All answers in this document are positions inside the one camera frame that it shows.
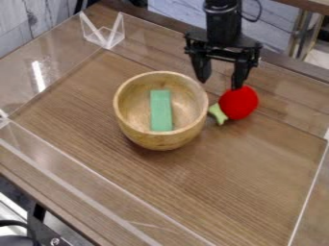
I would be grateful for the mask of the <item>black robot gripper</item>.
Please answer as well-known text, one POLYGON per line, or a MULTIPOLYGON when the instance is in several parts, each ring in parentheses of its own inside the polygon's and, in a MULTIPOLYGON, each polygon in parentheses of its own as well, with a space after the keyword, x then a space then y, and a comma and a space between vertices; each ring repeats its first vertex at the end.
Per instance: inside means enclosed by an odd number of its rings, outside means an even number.
POLYGON ((190 57, 199 82, 205 83, 211 77, 211 59, 234 62, 231 89, 241 89, 250 69, 258 66, 262 43, 245 35, 238 35, 230 43, 210 42, 206 31, 189 31, 183 37, 185 53, 190 57))

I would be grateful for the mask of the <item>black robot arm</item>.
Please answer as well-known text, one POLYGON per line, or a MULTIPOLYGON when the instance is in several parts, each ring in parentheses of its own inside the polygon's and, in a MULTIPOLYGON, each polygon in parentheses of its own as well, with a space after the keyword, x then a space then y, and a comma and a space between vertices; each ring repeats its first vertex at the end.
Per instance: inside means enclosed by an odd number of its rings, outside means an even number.
POLYGON ((243 16, 242 0, 205 0, 206 29, 185 33, 183 51, 189 55, 201 83, 213 74, 213 60, 231 62, 231 89, 243 87, 249 71, 258 66, 262 43, 242 33, 242 19, 257 22, 259 16, 243 16))

